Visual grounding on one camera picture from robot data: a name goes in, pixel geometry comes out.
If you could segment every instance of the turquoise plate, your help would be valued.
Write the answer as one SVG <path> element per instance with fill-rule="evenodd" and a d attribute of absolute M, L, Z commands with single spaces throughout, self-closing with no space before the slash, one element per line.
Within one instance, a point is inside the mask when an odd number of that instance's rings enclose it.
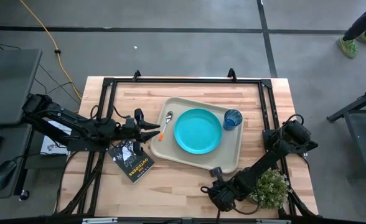
<path fill-rule="evenodd" d="M 214 150 L 222 138 L 222 125 L 218 118 L 204 109 L 184 112 L 175 124 L 175 139 L 181 148 L 193 154 Z"/>

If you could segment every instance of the black book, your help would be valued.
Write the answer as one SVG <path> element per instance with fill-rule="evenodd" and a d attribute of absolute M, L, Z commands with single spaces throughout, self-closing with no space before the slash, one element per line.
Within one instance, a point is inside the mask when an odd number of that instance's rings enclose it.
<path fill-rule="evenodd" d="M 137 156 L 133 152 L 132 141 L 121 141 L 115 147 L 108 150 L 108 155 L 129 177 L 132 183 L 136 183 L 153 165 L 154 161 L 143 152 Z"/>

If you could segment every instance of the concrete floor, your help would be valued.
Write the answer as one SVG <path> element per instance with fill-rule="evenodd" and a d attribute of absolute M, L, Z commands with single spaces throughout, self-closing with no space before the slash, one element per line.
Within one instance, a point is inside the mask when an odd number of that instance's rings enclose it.
<path fill-rule="evenodd" d="M 26 0 L 47 26 L 134 28 L 263 29 L 256 0 Z M 240 77 L 288 78 L 295 109 L 319 147 L 309 153 L 312 184 L 319 213 L 328 218 L 366 222 L 366 180 L 348 183 L 359 160 L 343 120 L 325 117 L 366 91 L 366 46 L 359 44 L 355 60 L 344 57 L 335 40 L 366 10 L 366 0 L 263 0 L 269 29 L 312 30 L 314 35 L 270 34 L 271 51 L 261 32 L 53 32 L 65 68 L 79 90 L 89 75 L 224 77 L 230 67 Z M 0 26 L 37 26 L 17 0 L 0 0 Z M 0 43 L 42 49 L 41 64 L 60 83 L 62 74 L 53 45 L 44 32 L 0 31 Z M 48 90 L 57 85 L 38 69 L 36 78 Z M 43 88 L 34 83 L 34 93 Z M 77 110 L 62 90 L 51 97 Z M 0 200 L 0 218 L 50 214 L 61 170 L 31 172 L 26 188 L 31 198 Z"/>

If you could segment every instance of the potted plant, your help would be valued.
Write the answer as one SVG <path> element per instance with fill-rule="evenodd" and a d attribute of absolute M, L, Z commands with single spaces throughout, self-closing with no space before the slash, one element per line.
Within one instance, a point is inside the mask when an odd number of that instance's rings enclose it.
<path fill-rule="evenodd" d="M 247 200 L 257 203 L 263 209 L 282 208 L 288 197 L 288 185 L 286 175 L 269 169 L 258 179 L 255 191 Z"/>

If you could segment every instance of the blue cup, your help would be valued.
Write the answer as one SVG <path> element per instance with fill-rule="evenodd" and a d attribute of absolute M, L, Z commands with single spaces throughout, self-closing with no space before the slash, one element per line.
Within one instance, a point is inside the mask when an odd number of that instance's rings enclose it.
<path fill-rule="evenodd" d="M 223 121 L 223 128 L 226 131 L 231 131 L 241 124 L 243 116 L 238 110 L 228 110 L 225 113 L 225 120 Z"/>

